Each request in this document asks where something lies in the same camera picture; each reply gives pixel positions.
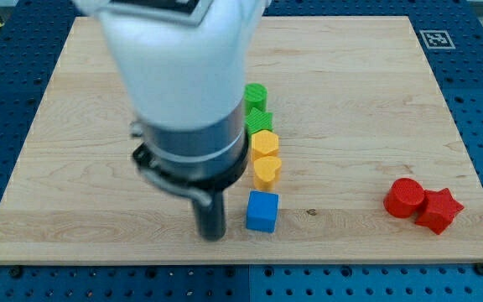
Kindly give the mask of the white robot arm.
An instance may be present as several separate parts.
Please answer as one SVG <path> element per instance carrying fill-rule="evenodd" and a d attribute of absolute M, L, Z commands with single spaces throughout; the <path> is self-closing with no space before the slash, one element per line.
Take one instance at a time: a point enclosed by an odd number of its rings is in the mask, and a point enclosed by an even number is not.
<path fill-rule="evenodd" d="M 223 193 L 247 166 L 247 51 L 268 0 L 75 0 L 101 25 L 135 115 L 138 172 L 191 200 L 199 234 L 226 231 Z"/>

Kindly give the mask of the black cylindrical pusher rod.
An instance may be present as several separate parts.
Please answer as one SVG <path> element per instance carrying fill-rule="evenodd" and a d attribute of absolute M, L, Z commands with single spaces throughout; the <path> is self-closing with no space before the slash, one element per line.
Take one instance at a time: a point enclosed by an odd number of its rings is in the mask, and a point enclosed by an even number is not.
<path fill-rule="evenodd" d="M 200 236 L 209 242 L 222 239 L 226 233 L 224 193 L 221 190 L 201 191 L 191 200 Z"/>

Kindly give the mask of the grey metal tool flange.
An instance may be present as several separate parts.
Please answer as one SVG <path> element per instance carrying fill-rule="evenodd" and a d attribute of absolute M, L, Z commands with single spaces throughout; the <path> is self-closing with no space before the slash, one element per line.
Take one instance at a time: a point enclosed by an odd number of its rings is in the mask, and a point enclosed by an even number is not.
<path fill-rule="evenodd" d="M 133 152 L 140 173 L 157 187 L 224 190 L 247 165 L 240 98 L 132 101 L 142 144 Z"/>

